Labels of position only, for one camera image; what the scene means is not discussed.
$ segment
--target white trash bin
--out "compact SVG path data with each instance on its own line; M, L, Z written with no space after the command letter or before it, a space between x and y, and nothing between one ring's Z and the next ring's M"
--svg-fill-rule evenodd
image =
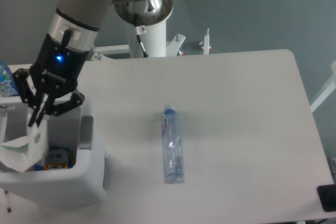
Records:
M28 106L19 97L0 98L0 104L8 108L4 141L26 135ZM103 201L107 153L93 118L92 103L86 98L81 107L48 120L49 146L70 149L73 168L34 171L32 167L20 173L0 162L0 188L44 205Z

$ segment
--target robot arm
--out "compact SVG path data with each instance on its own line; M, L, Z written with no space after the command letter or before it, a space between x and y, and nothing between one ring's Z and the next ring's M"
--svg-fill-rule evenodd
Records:
M77 78L111 3L139 0L60 0L36 62L13 74L20 97L32 114L28 126L61 115L83 103ZM27 78L31 76L35 94ZM69 101L54 101L72 93ZM48 95L42 109L43 98Z

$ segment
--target white table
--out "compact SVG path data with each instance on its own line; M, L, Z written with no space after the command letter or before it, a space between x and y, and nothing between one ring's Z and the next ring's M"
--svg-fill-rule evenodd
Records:
M12 69L28 66L12 66ZM287 50L86 62L110 154L107 199L47 207L0 197L1 223L272 223L336 217L332 184L300 74ZM160 114L180 112L185 182L163 179Z

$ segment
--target bottle label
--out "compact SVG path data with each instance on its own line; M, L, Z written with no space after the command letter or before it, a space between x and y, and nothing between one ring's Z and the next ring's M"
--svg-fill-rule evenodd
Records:
M167 131L167 116L165 114L162 114L161 115L161 128L162 128L162 136L164 136L164 134L166 133Z
M4 94L5 97L18 96L16 89L11 85L10 76L3 75L5 80L0 80L0 91Z

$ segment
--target plastic water bottle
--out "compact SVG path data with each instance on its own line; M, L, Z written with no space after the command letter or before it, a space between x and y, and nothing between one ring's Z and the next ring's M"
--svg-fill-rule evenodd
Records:
M161 122L164 178L166 183L179 183L182 182L184 171L180 123L174 106L164 107Z
M3 97L17 97L19 93L15 86L11 70L0 61L0 94Z

